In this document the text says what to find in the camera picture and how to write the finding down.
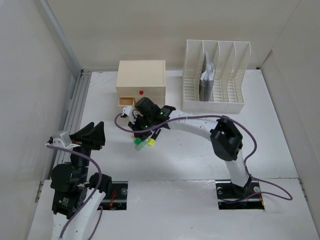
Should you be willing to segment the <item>drawer with yellow knob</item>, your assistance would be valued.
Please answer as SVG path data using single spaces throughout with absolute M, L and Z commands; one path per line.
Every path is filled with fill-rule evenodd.
M 136 100 L 134 97 L 120 97 L 118 99 L 118 106 L 134 106 L 136 104 Z

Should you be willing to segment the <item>cream top drawer red knob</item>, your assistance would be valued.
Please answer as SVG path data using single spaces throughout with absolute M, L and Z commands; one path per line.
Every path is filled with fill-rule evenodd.
M 120 97 L 164 97 L 166 95 L 165 86 L 147 86 L 147 87 L 116 87 Z

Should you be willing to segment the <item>grey black booklet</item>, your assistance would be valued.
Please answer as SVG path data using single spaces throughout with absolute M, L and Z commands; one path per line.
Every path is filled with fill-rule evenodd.
M 211 99 L 215 81 L 215 68 L 208 52 L 204 53 L 199 79 L 199 100 L 208 102 Z

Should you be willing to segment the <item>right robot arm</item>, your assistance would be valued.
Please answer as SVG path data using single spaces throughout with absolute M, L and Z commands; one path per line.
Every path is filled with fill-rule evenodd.
M 215 155 L 227 166 L 232 193 L 243 197 L 250 191 L 250 177 L 245 170 L 242 153 L 243 136 L 228 117 L 217 116 L 217 120 L 214 120 L 208 116 L 183 112 L 173 106 L 160 108 L 147 97 L 141 98 L 134 106 L 124 107 L 122 112 L 129 116 L 128 126 L 138 135 L 165 128 L 184 131 L 210 141 Z

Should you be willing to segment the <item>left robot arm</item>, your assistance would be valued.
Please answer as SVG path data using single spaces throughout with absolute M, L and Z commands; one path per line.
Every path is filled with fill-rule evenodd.
M 49 149 L 70 153 L 70 160 L 51 172 L 53 240 L 90 240 L 102 217 L 101 202 L 111 195 L 112 178 L 91 158 L 106 143 L 104 122 L 90 122 L 79 131 L 60 131 L 46 143 Z

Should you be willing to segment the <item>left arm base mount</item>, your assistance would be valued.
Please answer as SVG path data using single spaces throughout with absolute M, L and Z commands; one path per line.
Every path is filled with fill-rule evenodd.
M 105 211 L 125 211 L 127 209 L 128 182 L 113 181 L 111 192 L 101 201 Z

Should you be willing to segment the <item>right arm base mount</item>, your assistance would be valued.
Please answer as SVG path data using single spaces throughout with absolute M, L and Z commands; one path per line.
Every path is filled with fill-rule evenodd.
M 264 201 L 259 193 L 258 181 L 253 181 L 245 187 L 239 187 L 230 180 L 215 182 L 219 210 L 264 210 Z

